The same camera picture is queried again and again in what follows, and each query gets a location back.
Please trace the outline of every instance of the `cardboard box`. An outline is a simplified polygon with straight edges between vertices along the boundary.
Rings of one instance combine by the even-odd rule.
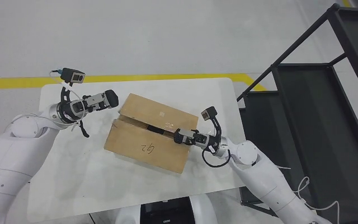
[[[130,94],[112,124],[105,149],[181,174],[190,146],[177,144],[178,128],[196,129],[198,117]]]

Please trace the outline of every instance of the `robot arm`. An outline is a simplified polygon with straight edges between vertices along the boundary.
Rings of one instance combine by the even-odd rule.
[[[71,86],[73,80],[83,82],[84,73],[64,68],[61,78]],[[107,90],[83,99],[70,101],[69,91],[63,88],[61,102],[48,106],[35,114],[19,115],[14,118],[0,135],[0,223],[4,223],[12,201],[21,188],[38,172],[47,158],[60,130],[95,110],[118,106],[118,97],[113,90]]]
[[[176,143],[202,148],[202,157],[211,167],[221,167],[229,164],[251,193],[269,206],[283,223],[330,223],[330,221],[313,213],[293,193],[282,172],[252,142],[245,141],[240,144],[234,144],[230,139],[222,137],[220,125],[215,118],[217,112],[214,107],[206,109],[201,115],[204,120],[210,119],[213,122],[216,135],[202,134],[197,130],[178,129],[174,134]],[[212,155],[218,158],[225,158],[227,161],[218,166],[211,165],[205,160],[205,151],[211,152]],[[250,167],[247,168],[246,166],[244,169],[241,168],[241,165],[250,165]]]

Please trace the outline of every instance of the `metal staircase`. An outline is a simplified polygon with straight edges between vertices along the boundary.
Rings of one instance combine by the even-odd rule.
[[[329,63],[281,64],[326,20],[342,55]],[[237,101],[243,99],[246,106],[240,109],[246,138],[275,164],[291,168],[282,173],[292,189],[310,177],[301,193],[309,204],[321,208],[337,200],[340,223],[357,223],[358,121],[333,67],[346,57],[358,74],[358,10],[334,4]],[[270,72],[277,91],[250,92]],[[240,191],[242,205],[255,208],[259,200]],[[333,209],[317,213],[336,223]]]

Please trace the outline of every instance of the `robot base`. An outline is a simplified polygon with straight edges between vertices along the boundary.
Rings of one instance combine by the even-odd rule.
[[[218,224],[206,194],[121,208],[116,224],[188,223]]]

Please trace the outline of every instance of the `white table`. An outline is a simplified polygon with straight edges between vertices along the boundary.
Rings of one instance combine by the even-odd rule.
[[[32,178],[27,216],[40,222],[137,204],[168,200],[244,186],[229,166],[210,168],[201,149],[192,147],[179,175],[103,149],[112,121],[131,92],[199,116],[198,130],[213,134],[200,113],[215,106],[222,133],[234,143],[245,140],[232,81],[228,78],[75,84],[80,95],[113,89],[114,109],[95,111],[83,122],[90,138],[76,127],[60,131],[40,171]],[[41,90],[40,110],[59,102],[60,85]],[[222,160],[207,155],[209,162]]]

